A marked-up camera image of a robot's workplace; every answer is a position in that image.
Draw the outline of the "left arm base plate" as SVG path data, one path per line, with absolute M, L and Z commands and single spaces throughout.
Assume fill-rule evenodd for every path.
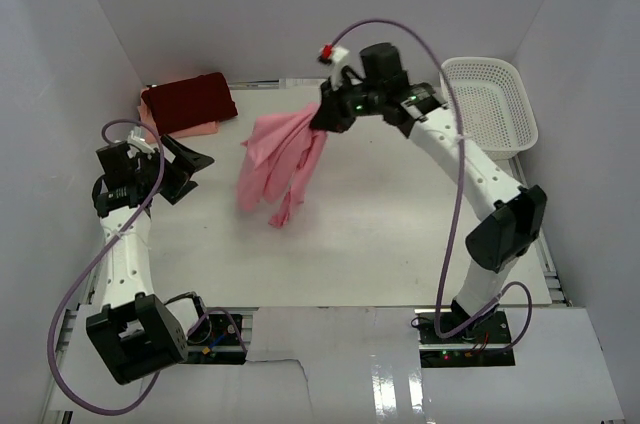
M 223 312 L 208 316 L 196 333 L 188 341 L 186 364 L 191 365 L 243 365 L 246 362 L 245 347 L 249 347 L 250 337 L 244 329 L 244 316 L 230 313 L 240 334 Z

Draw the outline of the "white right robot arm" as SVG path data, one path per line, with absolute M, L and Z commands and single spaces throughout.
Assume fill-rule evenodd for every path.
M 453 102 L 442 102 L 426 82 L 411 83 L 396 46 L 369 46 L 360 59 L 362 75 L 350 66 L 346 48 L 322 48 L 318 60 L 330 75 L 320 86 L 321 105 L 311 127 L 343 133 L 357 118 L 379 115 L 455 182 L 456 200 L 471 205 L 478 224 L 465 239 L 470 264 L 463 285 L 450 312 L 437 311 L 432 326 L 440 339 L 456 336 L 475 342 L 486 333 L 487 318 L 512 288 L 507 280 L 511 270 L 539 236 L 547 196 L 539 186 L 525 187 L 502 173 L 473 140 L 464 137 Z

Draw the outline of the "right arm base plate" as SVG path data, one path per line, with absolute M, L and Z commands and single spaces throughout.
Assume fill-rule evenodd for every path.
M 514 367 L 512 336 L 504 311 L 497 311 L 472 330 L 447 339 L 435 332 L 435 313 L 417 314 L 411 326 L 419 336 L 420 362 L 423 369 Z

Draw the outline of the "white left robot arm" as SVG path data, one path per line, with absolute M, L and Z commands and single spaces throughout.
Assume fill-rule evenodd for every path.
M 197 186 L 195 173 L 212 157 L 170 136 L 160 140 L 167 157 L 134 128 L 125 142 L 98 150 L 103 169 L 92 200 L 109 250 L 100 263 L 106 273 L 103 299 L 86 320 L 87 335 L 120 385 L 186 360 L 187 341 L 199 343 L 211 318 L 199 304 L 172 313 L 155 294 L 149 257 L 151 205 L 155 195 L 175 205 Z

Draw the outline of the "white perforated plastic basket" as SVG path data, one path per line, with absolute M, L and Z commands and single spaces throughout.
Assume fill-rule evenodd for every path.
M 489 57 L 455 57 L 442 64 L 444 98 L 450 84 L 465 133 L 493 160 L 508 160 L 532 148 L 538 128 L 518 70 Z

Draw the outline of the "pink t-shirt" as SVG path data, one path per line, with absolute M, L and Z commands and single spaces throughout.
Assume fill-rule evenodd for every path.
M 242 145 L 246 149 L 236 184 L 244 212 L 258 204 L 280 202 L 269 224 L 282 228 L 303 204 L 306 188 L 320 160 L 328 134 L 310 127 L 317 103 L 288 113 L 260 116 Z

